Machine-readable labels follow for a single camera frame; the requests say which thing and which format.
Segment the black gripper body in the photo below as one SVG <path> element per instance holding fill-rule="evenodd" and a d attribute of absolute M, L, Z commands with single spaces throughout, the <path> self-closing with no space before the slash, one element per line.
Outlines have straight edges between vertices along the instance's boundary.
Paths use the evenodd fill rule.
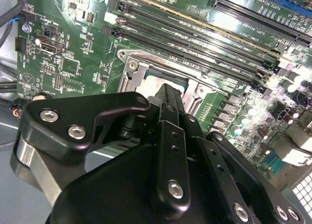
<path fill-rule="evenodd" d="M 131 149 L 71 182 L 58 196 L 51 224 L 166 224 L 151 204 L 156 151 Z M 176 224 L 232 224 L 234 210 L 219 198 L 206 169 L 188 160 L 191 205 Z"/>

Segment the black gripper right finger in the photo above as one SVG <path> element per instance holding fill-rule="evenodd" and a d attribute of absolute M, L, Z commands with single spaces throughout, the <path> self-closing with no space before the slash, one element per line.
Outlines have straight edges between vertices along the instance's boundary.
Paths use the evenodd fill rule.
<path fill-rule="evenodd" d="M 183 108 L 180 91 L 170 88 L 185 130 L 187 149 L 212 182 L 213 215 L 219 224 L 303 224 L 304 217 L 220 133 L 203 134 L 198 121 Z"/>

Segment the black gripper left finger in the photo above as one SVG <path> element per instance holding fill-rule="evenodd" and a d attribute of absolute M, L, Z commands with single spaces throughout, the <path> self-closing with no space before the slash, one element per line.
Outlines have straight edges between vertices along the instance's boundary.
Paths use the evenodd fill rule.
<path fill-rule="evenodd" d="M 140 146 L 156 151 L 155 211 L 191 205 L 185 130 L 163 84 L 155 96 L 136 92 L 37 100 L 22 112 L 12 155 L 16 175 L 54 206 L 77 178 Z"/>

